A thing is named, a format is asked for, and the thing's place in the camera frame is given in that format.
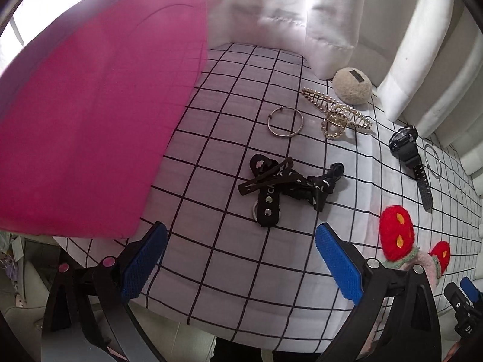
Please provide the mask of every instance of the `gold hair claw clip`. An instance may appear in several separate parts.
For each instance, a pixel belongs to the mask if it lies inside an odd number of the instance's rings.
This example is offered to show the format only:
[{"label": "gold hair claw clip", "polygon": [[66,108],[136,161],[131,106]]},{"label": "gold hair claw clip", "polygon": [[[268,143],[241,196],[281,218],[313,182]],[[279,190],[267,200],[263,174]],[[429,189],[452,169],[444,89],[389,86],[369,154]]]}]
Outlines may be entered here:
[{"label": "gold hair claw clip", "polygon": [[[335,139],[342,136],[346,127],[370,129],[373,122],[360,111],[318,91],[304,88],[302,95],[324,114],[322,131],[327,139]],[[335,127],[335,131],[329,130],[329,124]]]}]

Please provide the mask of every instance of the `clothes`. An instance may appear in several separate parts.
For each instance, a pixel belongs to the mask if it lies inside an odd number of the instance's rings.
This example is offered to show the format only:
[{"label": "clothes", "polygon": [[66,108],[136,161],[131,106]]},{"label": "clothes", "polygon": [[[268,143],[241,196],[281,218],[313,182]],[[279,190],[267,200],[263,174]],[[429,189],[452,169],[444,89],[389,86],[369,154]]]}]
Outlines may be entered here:
[{"label": "clothes", "polygon": [[[319,353],[273,352],[273,362],[316,362]],[[263,362],[260,348],[245,346],[230,342],[220,337],[216,338],[214,356],[210,362]]]}]

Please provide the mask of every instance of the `fluffy ball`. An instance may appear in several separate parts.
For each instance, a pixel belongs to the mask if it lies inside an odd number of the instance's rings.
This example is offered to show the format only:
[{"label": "fluffy ball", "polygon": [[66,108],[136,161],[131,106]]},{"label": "fluffy ball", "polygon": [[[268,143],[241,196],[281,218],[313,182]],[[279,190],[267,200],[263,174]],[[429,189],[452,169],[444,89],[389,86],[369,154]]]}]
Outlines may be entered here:
[{"label": "fluffy ball", "polygon": [[349,105],[361,105],[370,99],[373,85],[367,75],[355,68],[342,68],[332,80],[339,99]]}]

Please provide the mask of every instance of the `watch face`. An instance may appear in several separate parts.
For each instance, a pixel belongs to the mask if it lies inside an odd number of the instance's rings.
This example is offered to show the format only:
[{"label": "watch face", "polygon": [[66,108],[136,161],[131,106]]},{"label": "watch face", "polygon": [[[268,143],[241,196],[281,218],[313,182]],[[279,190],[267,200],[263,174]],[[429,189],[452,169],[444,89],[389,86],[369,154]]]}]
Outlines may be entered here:
[{"label": "watch face", "polygon": [[403,146],[404,144],[416,141],[418,137],[418,131],[412,125],[407,125],[401,129],[399,129],[396,133],[394,133],[390,140],[389,140],[389,148],[391,151],[396,151],[399,147]]}]

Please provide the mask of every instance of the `silver ring bracelet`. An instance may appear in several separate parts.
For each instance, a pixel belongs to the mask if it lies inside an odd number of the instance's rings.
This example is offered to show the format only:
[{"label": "silver ring bracelet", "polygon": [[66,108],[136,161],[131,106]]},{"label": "silver ring bracelet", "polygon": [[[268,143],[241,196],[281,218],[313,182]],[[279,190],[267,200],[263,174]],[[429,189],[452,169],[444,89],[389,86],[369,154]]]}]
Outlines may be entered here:
[{"label": "silver ring bracelet", "polygon": [[[436,163],[440,166],[440,172],[439,174],[436,174],[434,172],[434,170],[431,168],[431,166],[429,165],[429,162],[427,160],[427,153],[426,153],[426,150],[428,148],[431,148],[433,150],[433,153],[434,153],[434,159],[436,159]],[[429,171],[431,172],[431,174],[434,176],[434,178],[436,179],[440,179],[441,178],[441,175],[443,175],[443,166],[441,165],[441,160],[438,156],[438,154],[436,153],[435,149],[433,146],[429,145],[429,144],[426,144],[424,146],[424,160],[426,161],[426,166],[428,167]]]},{"label": "silver ring bracelet", "polygon": [[[292,133],[289,133],[288,135],[281,135],[280,133],[276,133],[273,131],[272,127],[270,126],[270,120],[273,116],[273,114],[276,112],[276,111],[283,111],[283,109],[292,109],[292,110],[295,110],[296,113],[298,113],[300,115],[300,118],[302,118],[302,123],[300,125],[300,127],[295,131],[295,132],[292,132]],[[280,106],[279,108],[276,108],[275,110],[273,110],[270,114],[269,114],[269,119],[267,121],[267,125],[269,127],[269,130],[270,132],[272,132],[272,134],[274,134],[275,136],[279,137],[279,138],[292,138],[293,136],[295,135],[298,135],[299,132],[302,130],[303,128],[303,114],[300,113],[299,110],[293,108],[293,107],[288,107],[288,106]]]}]

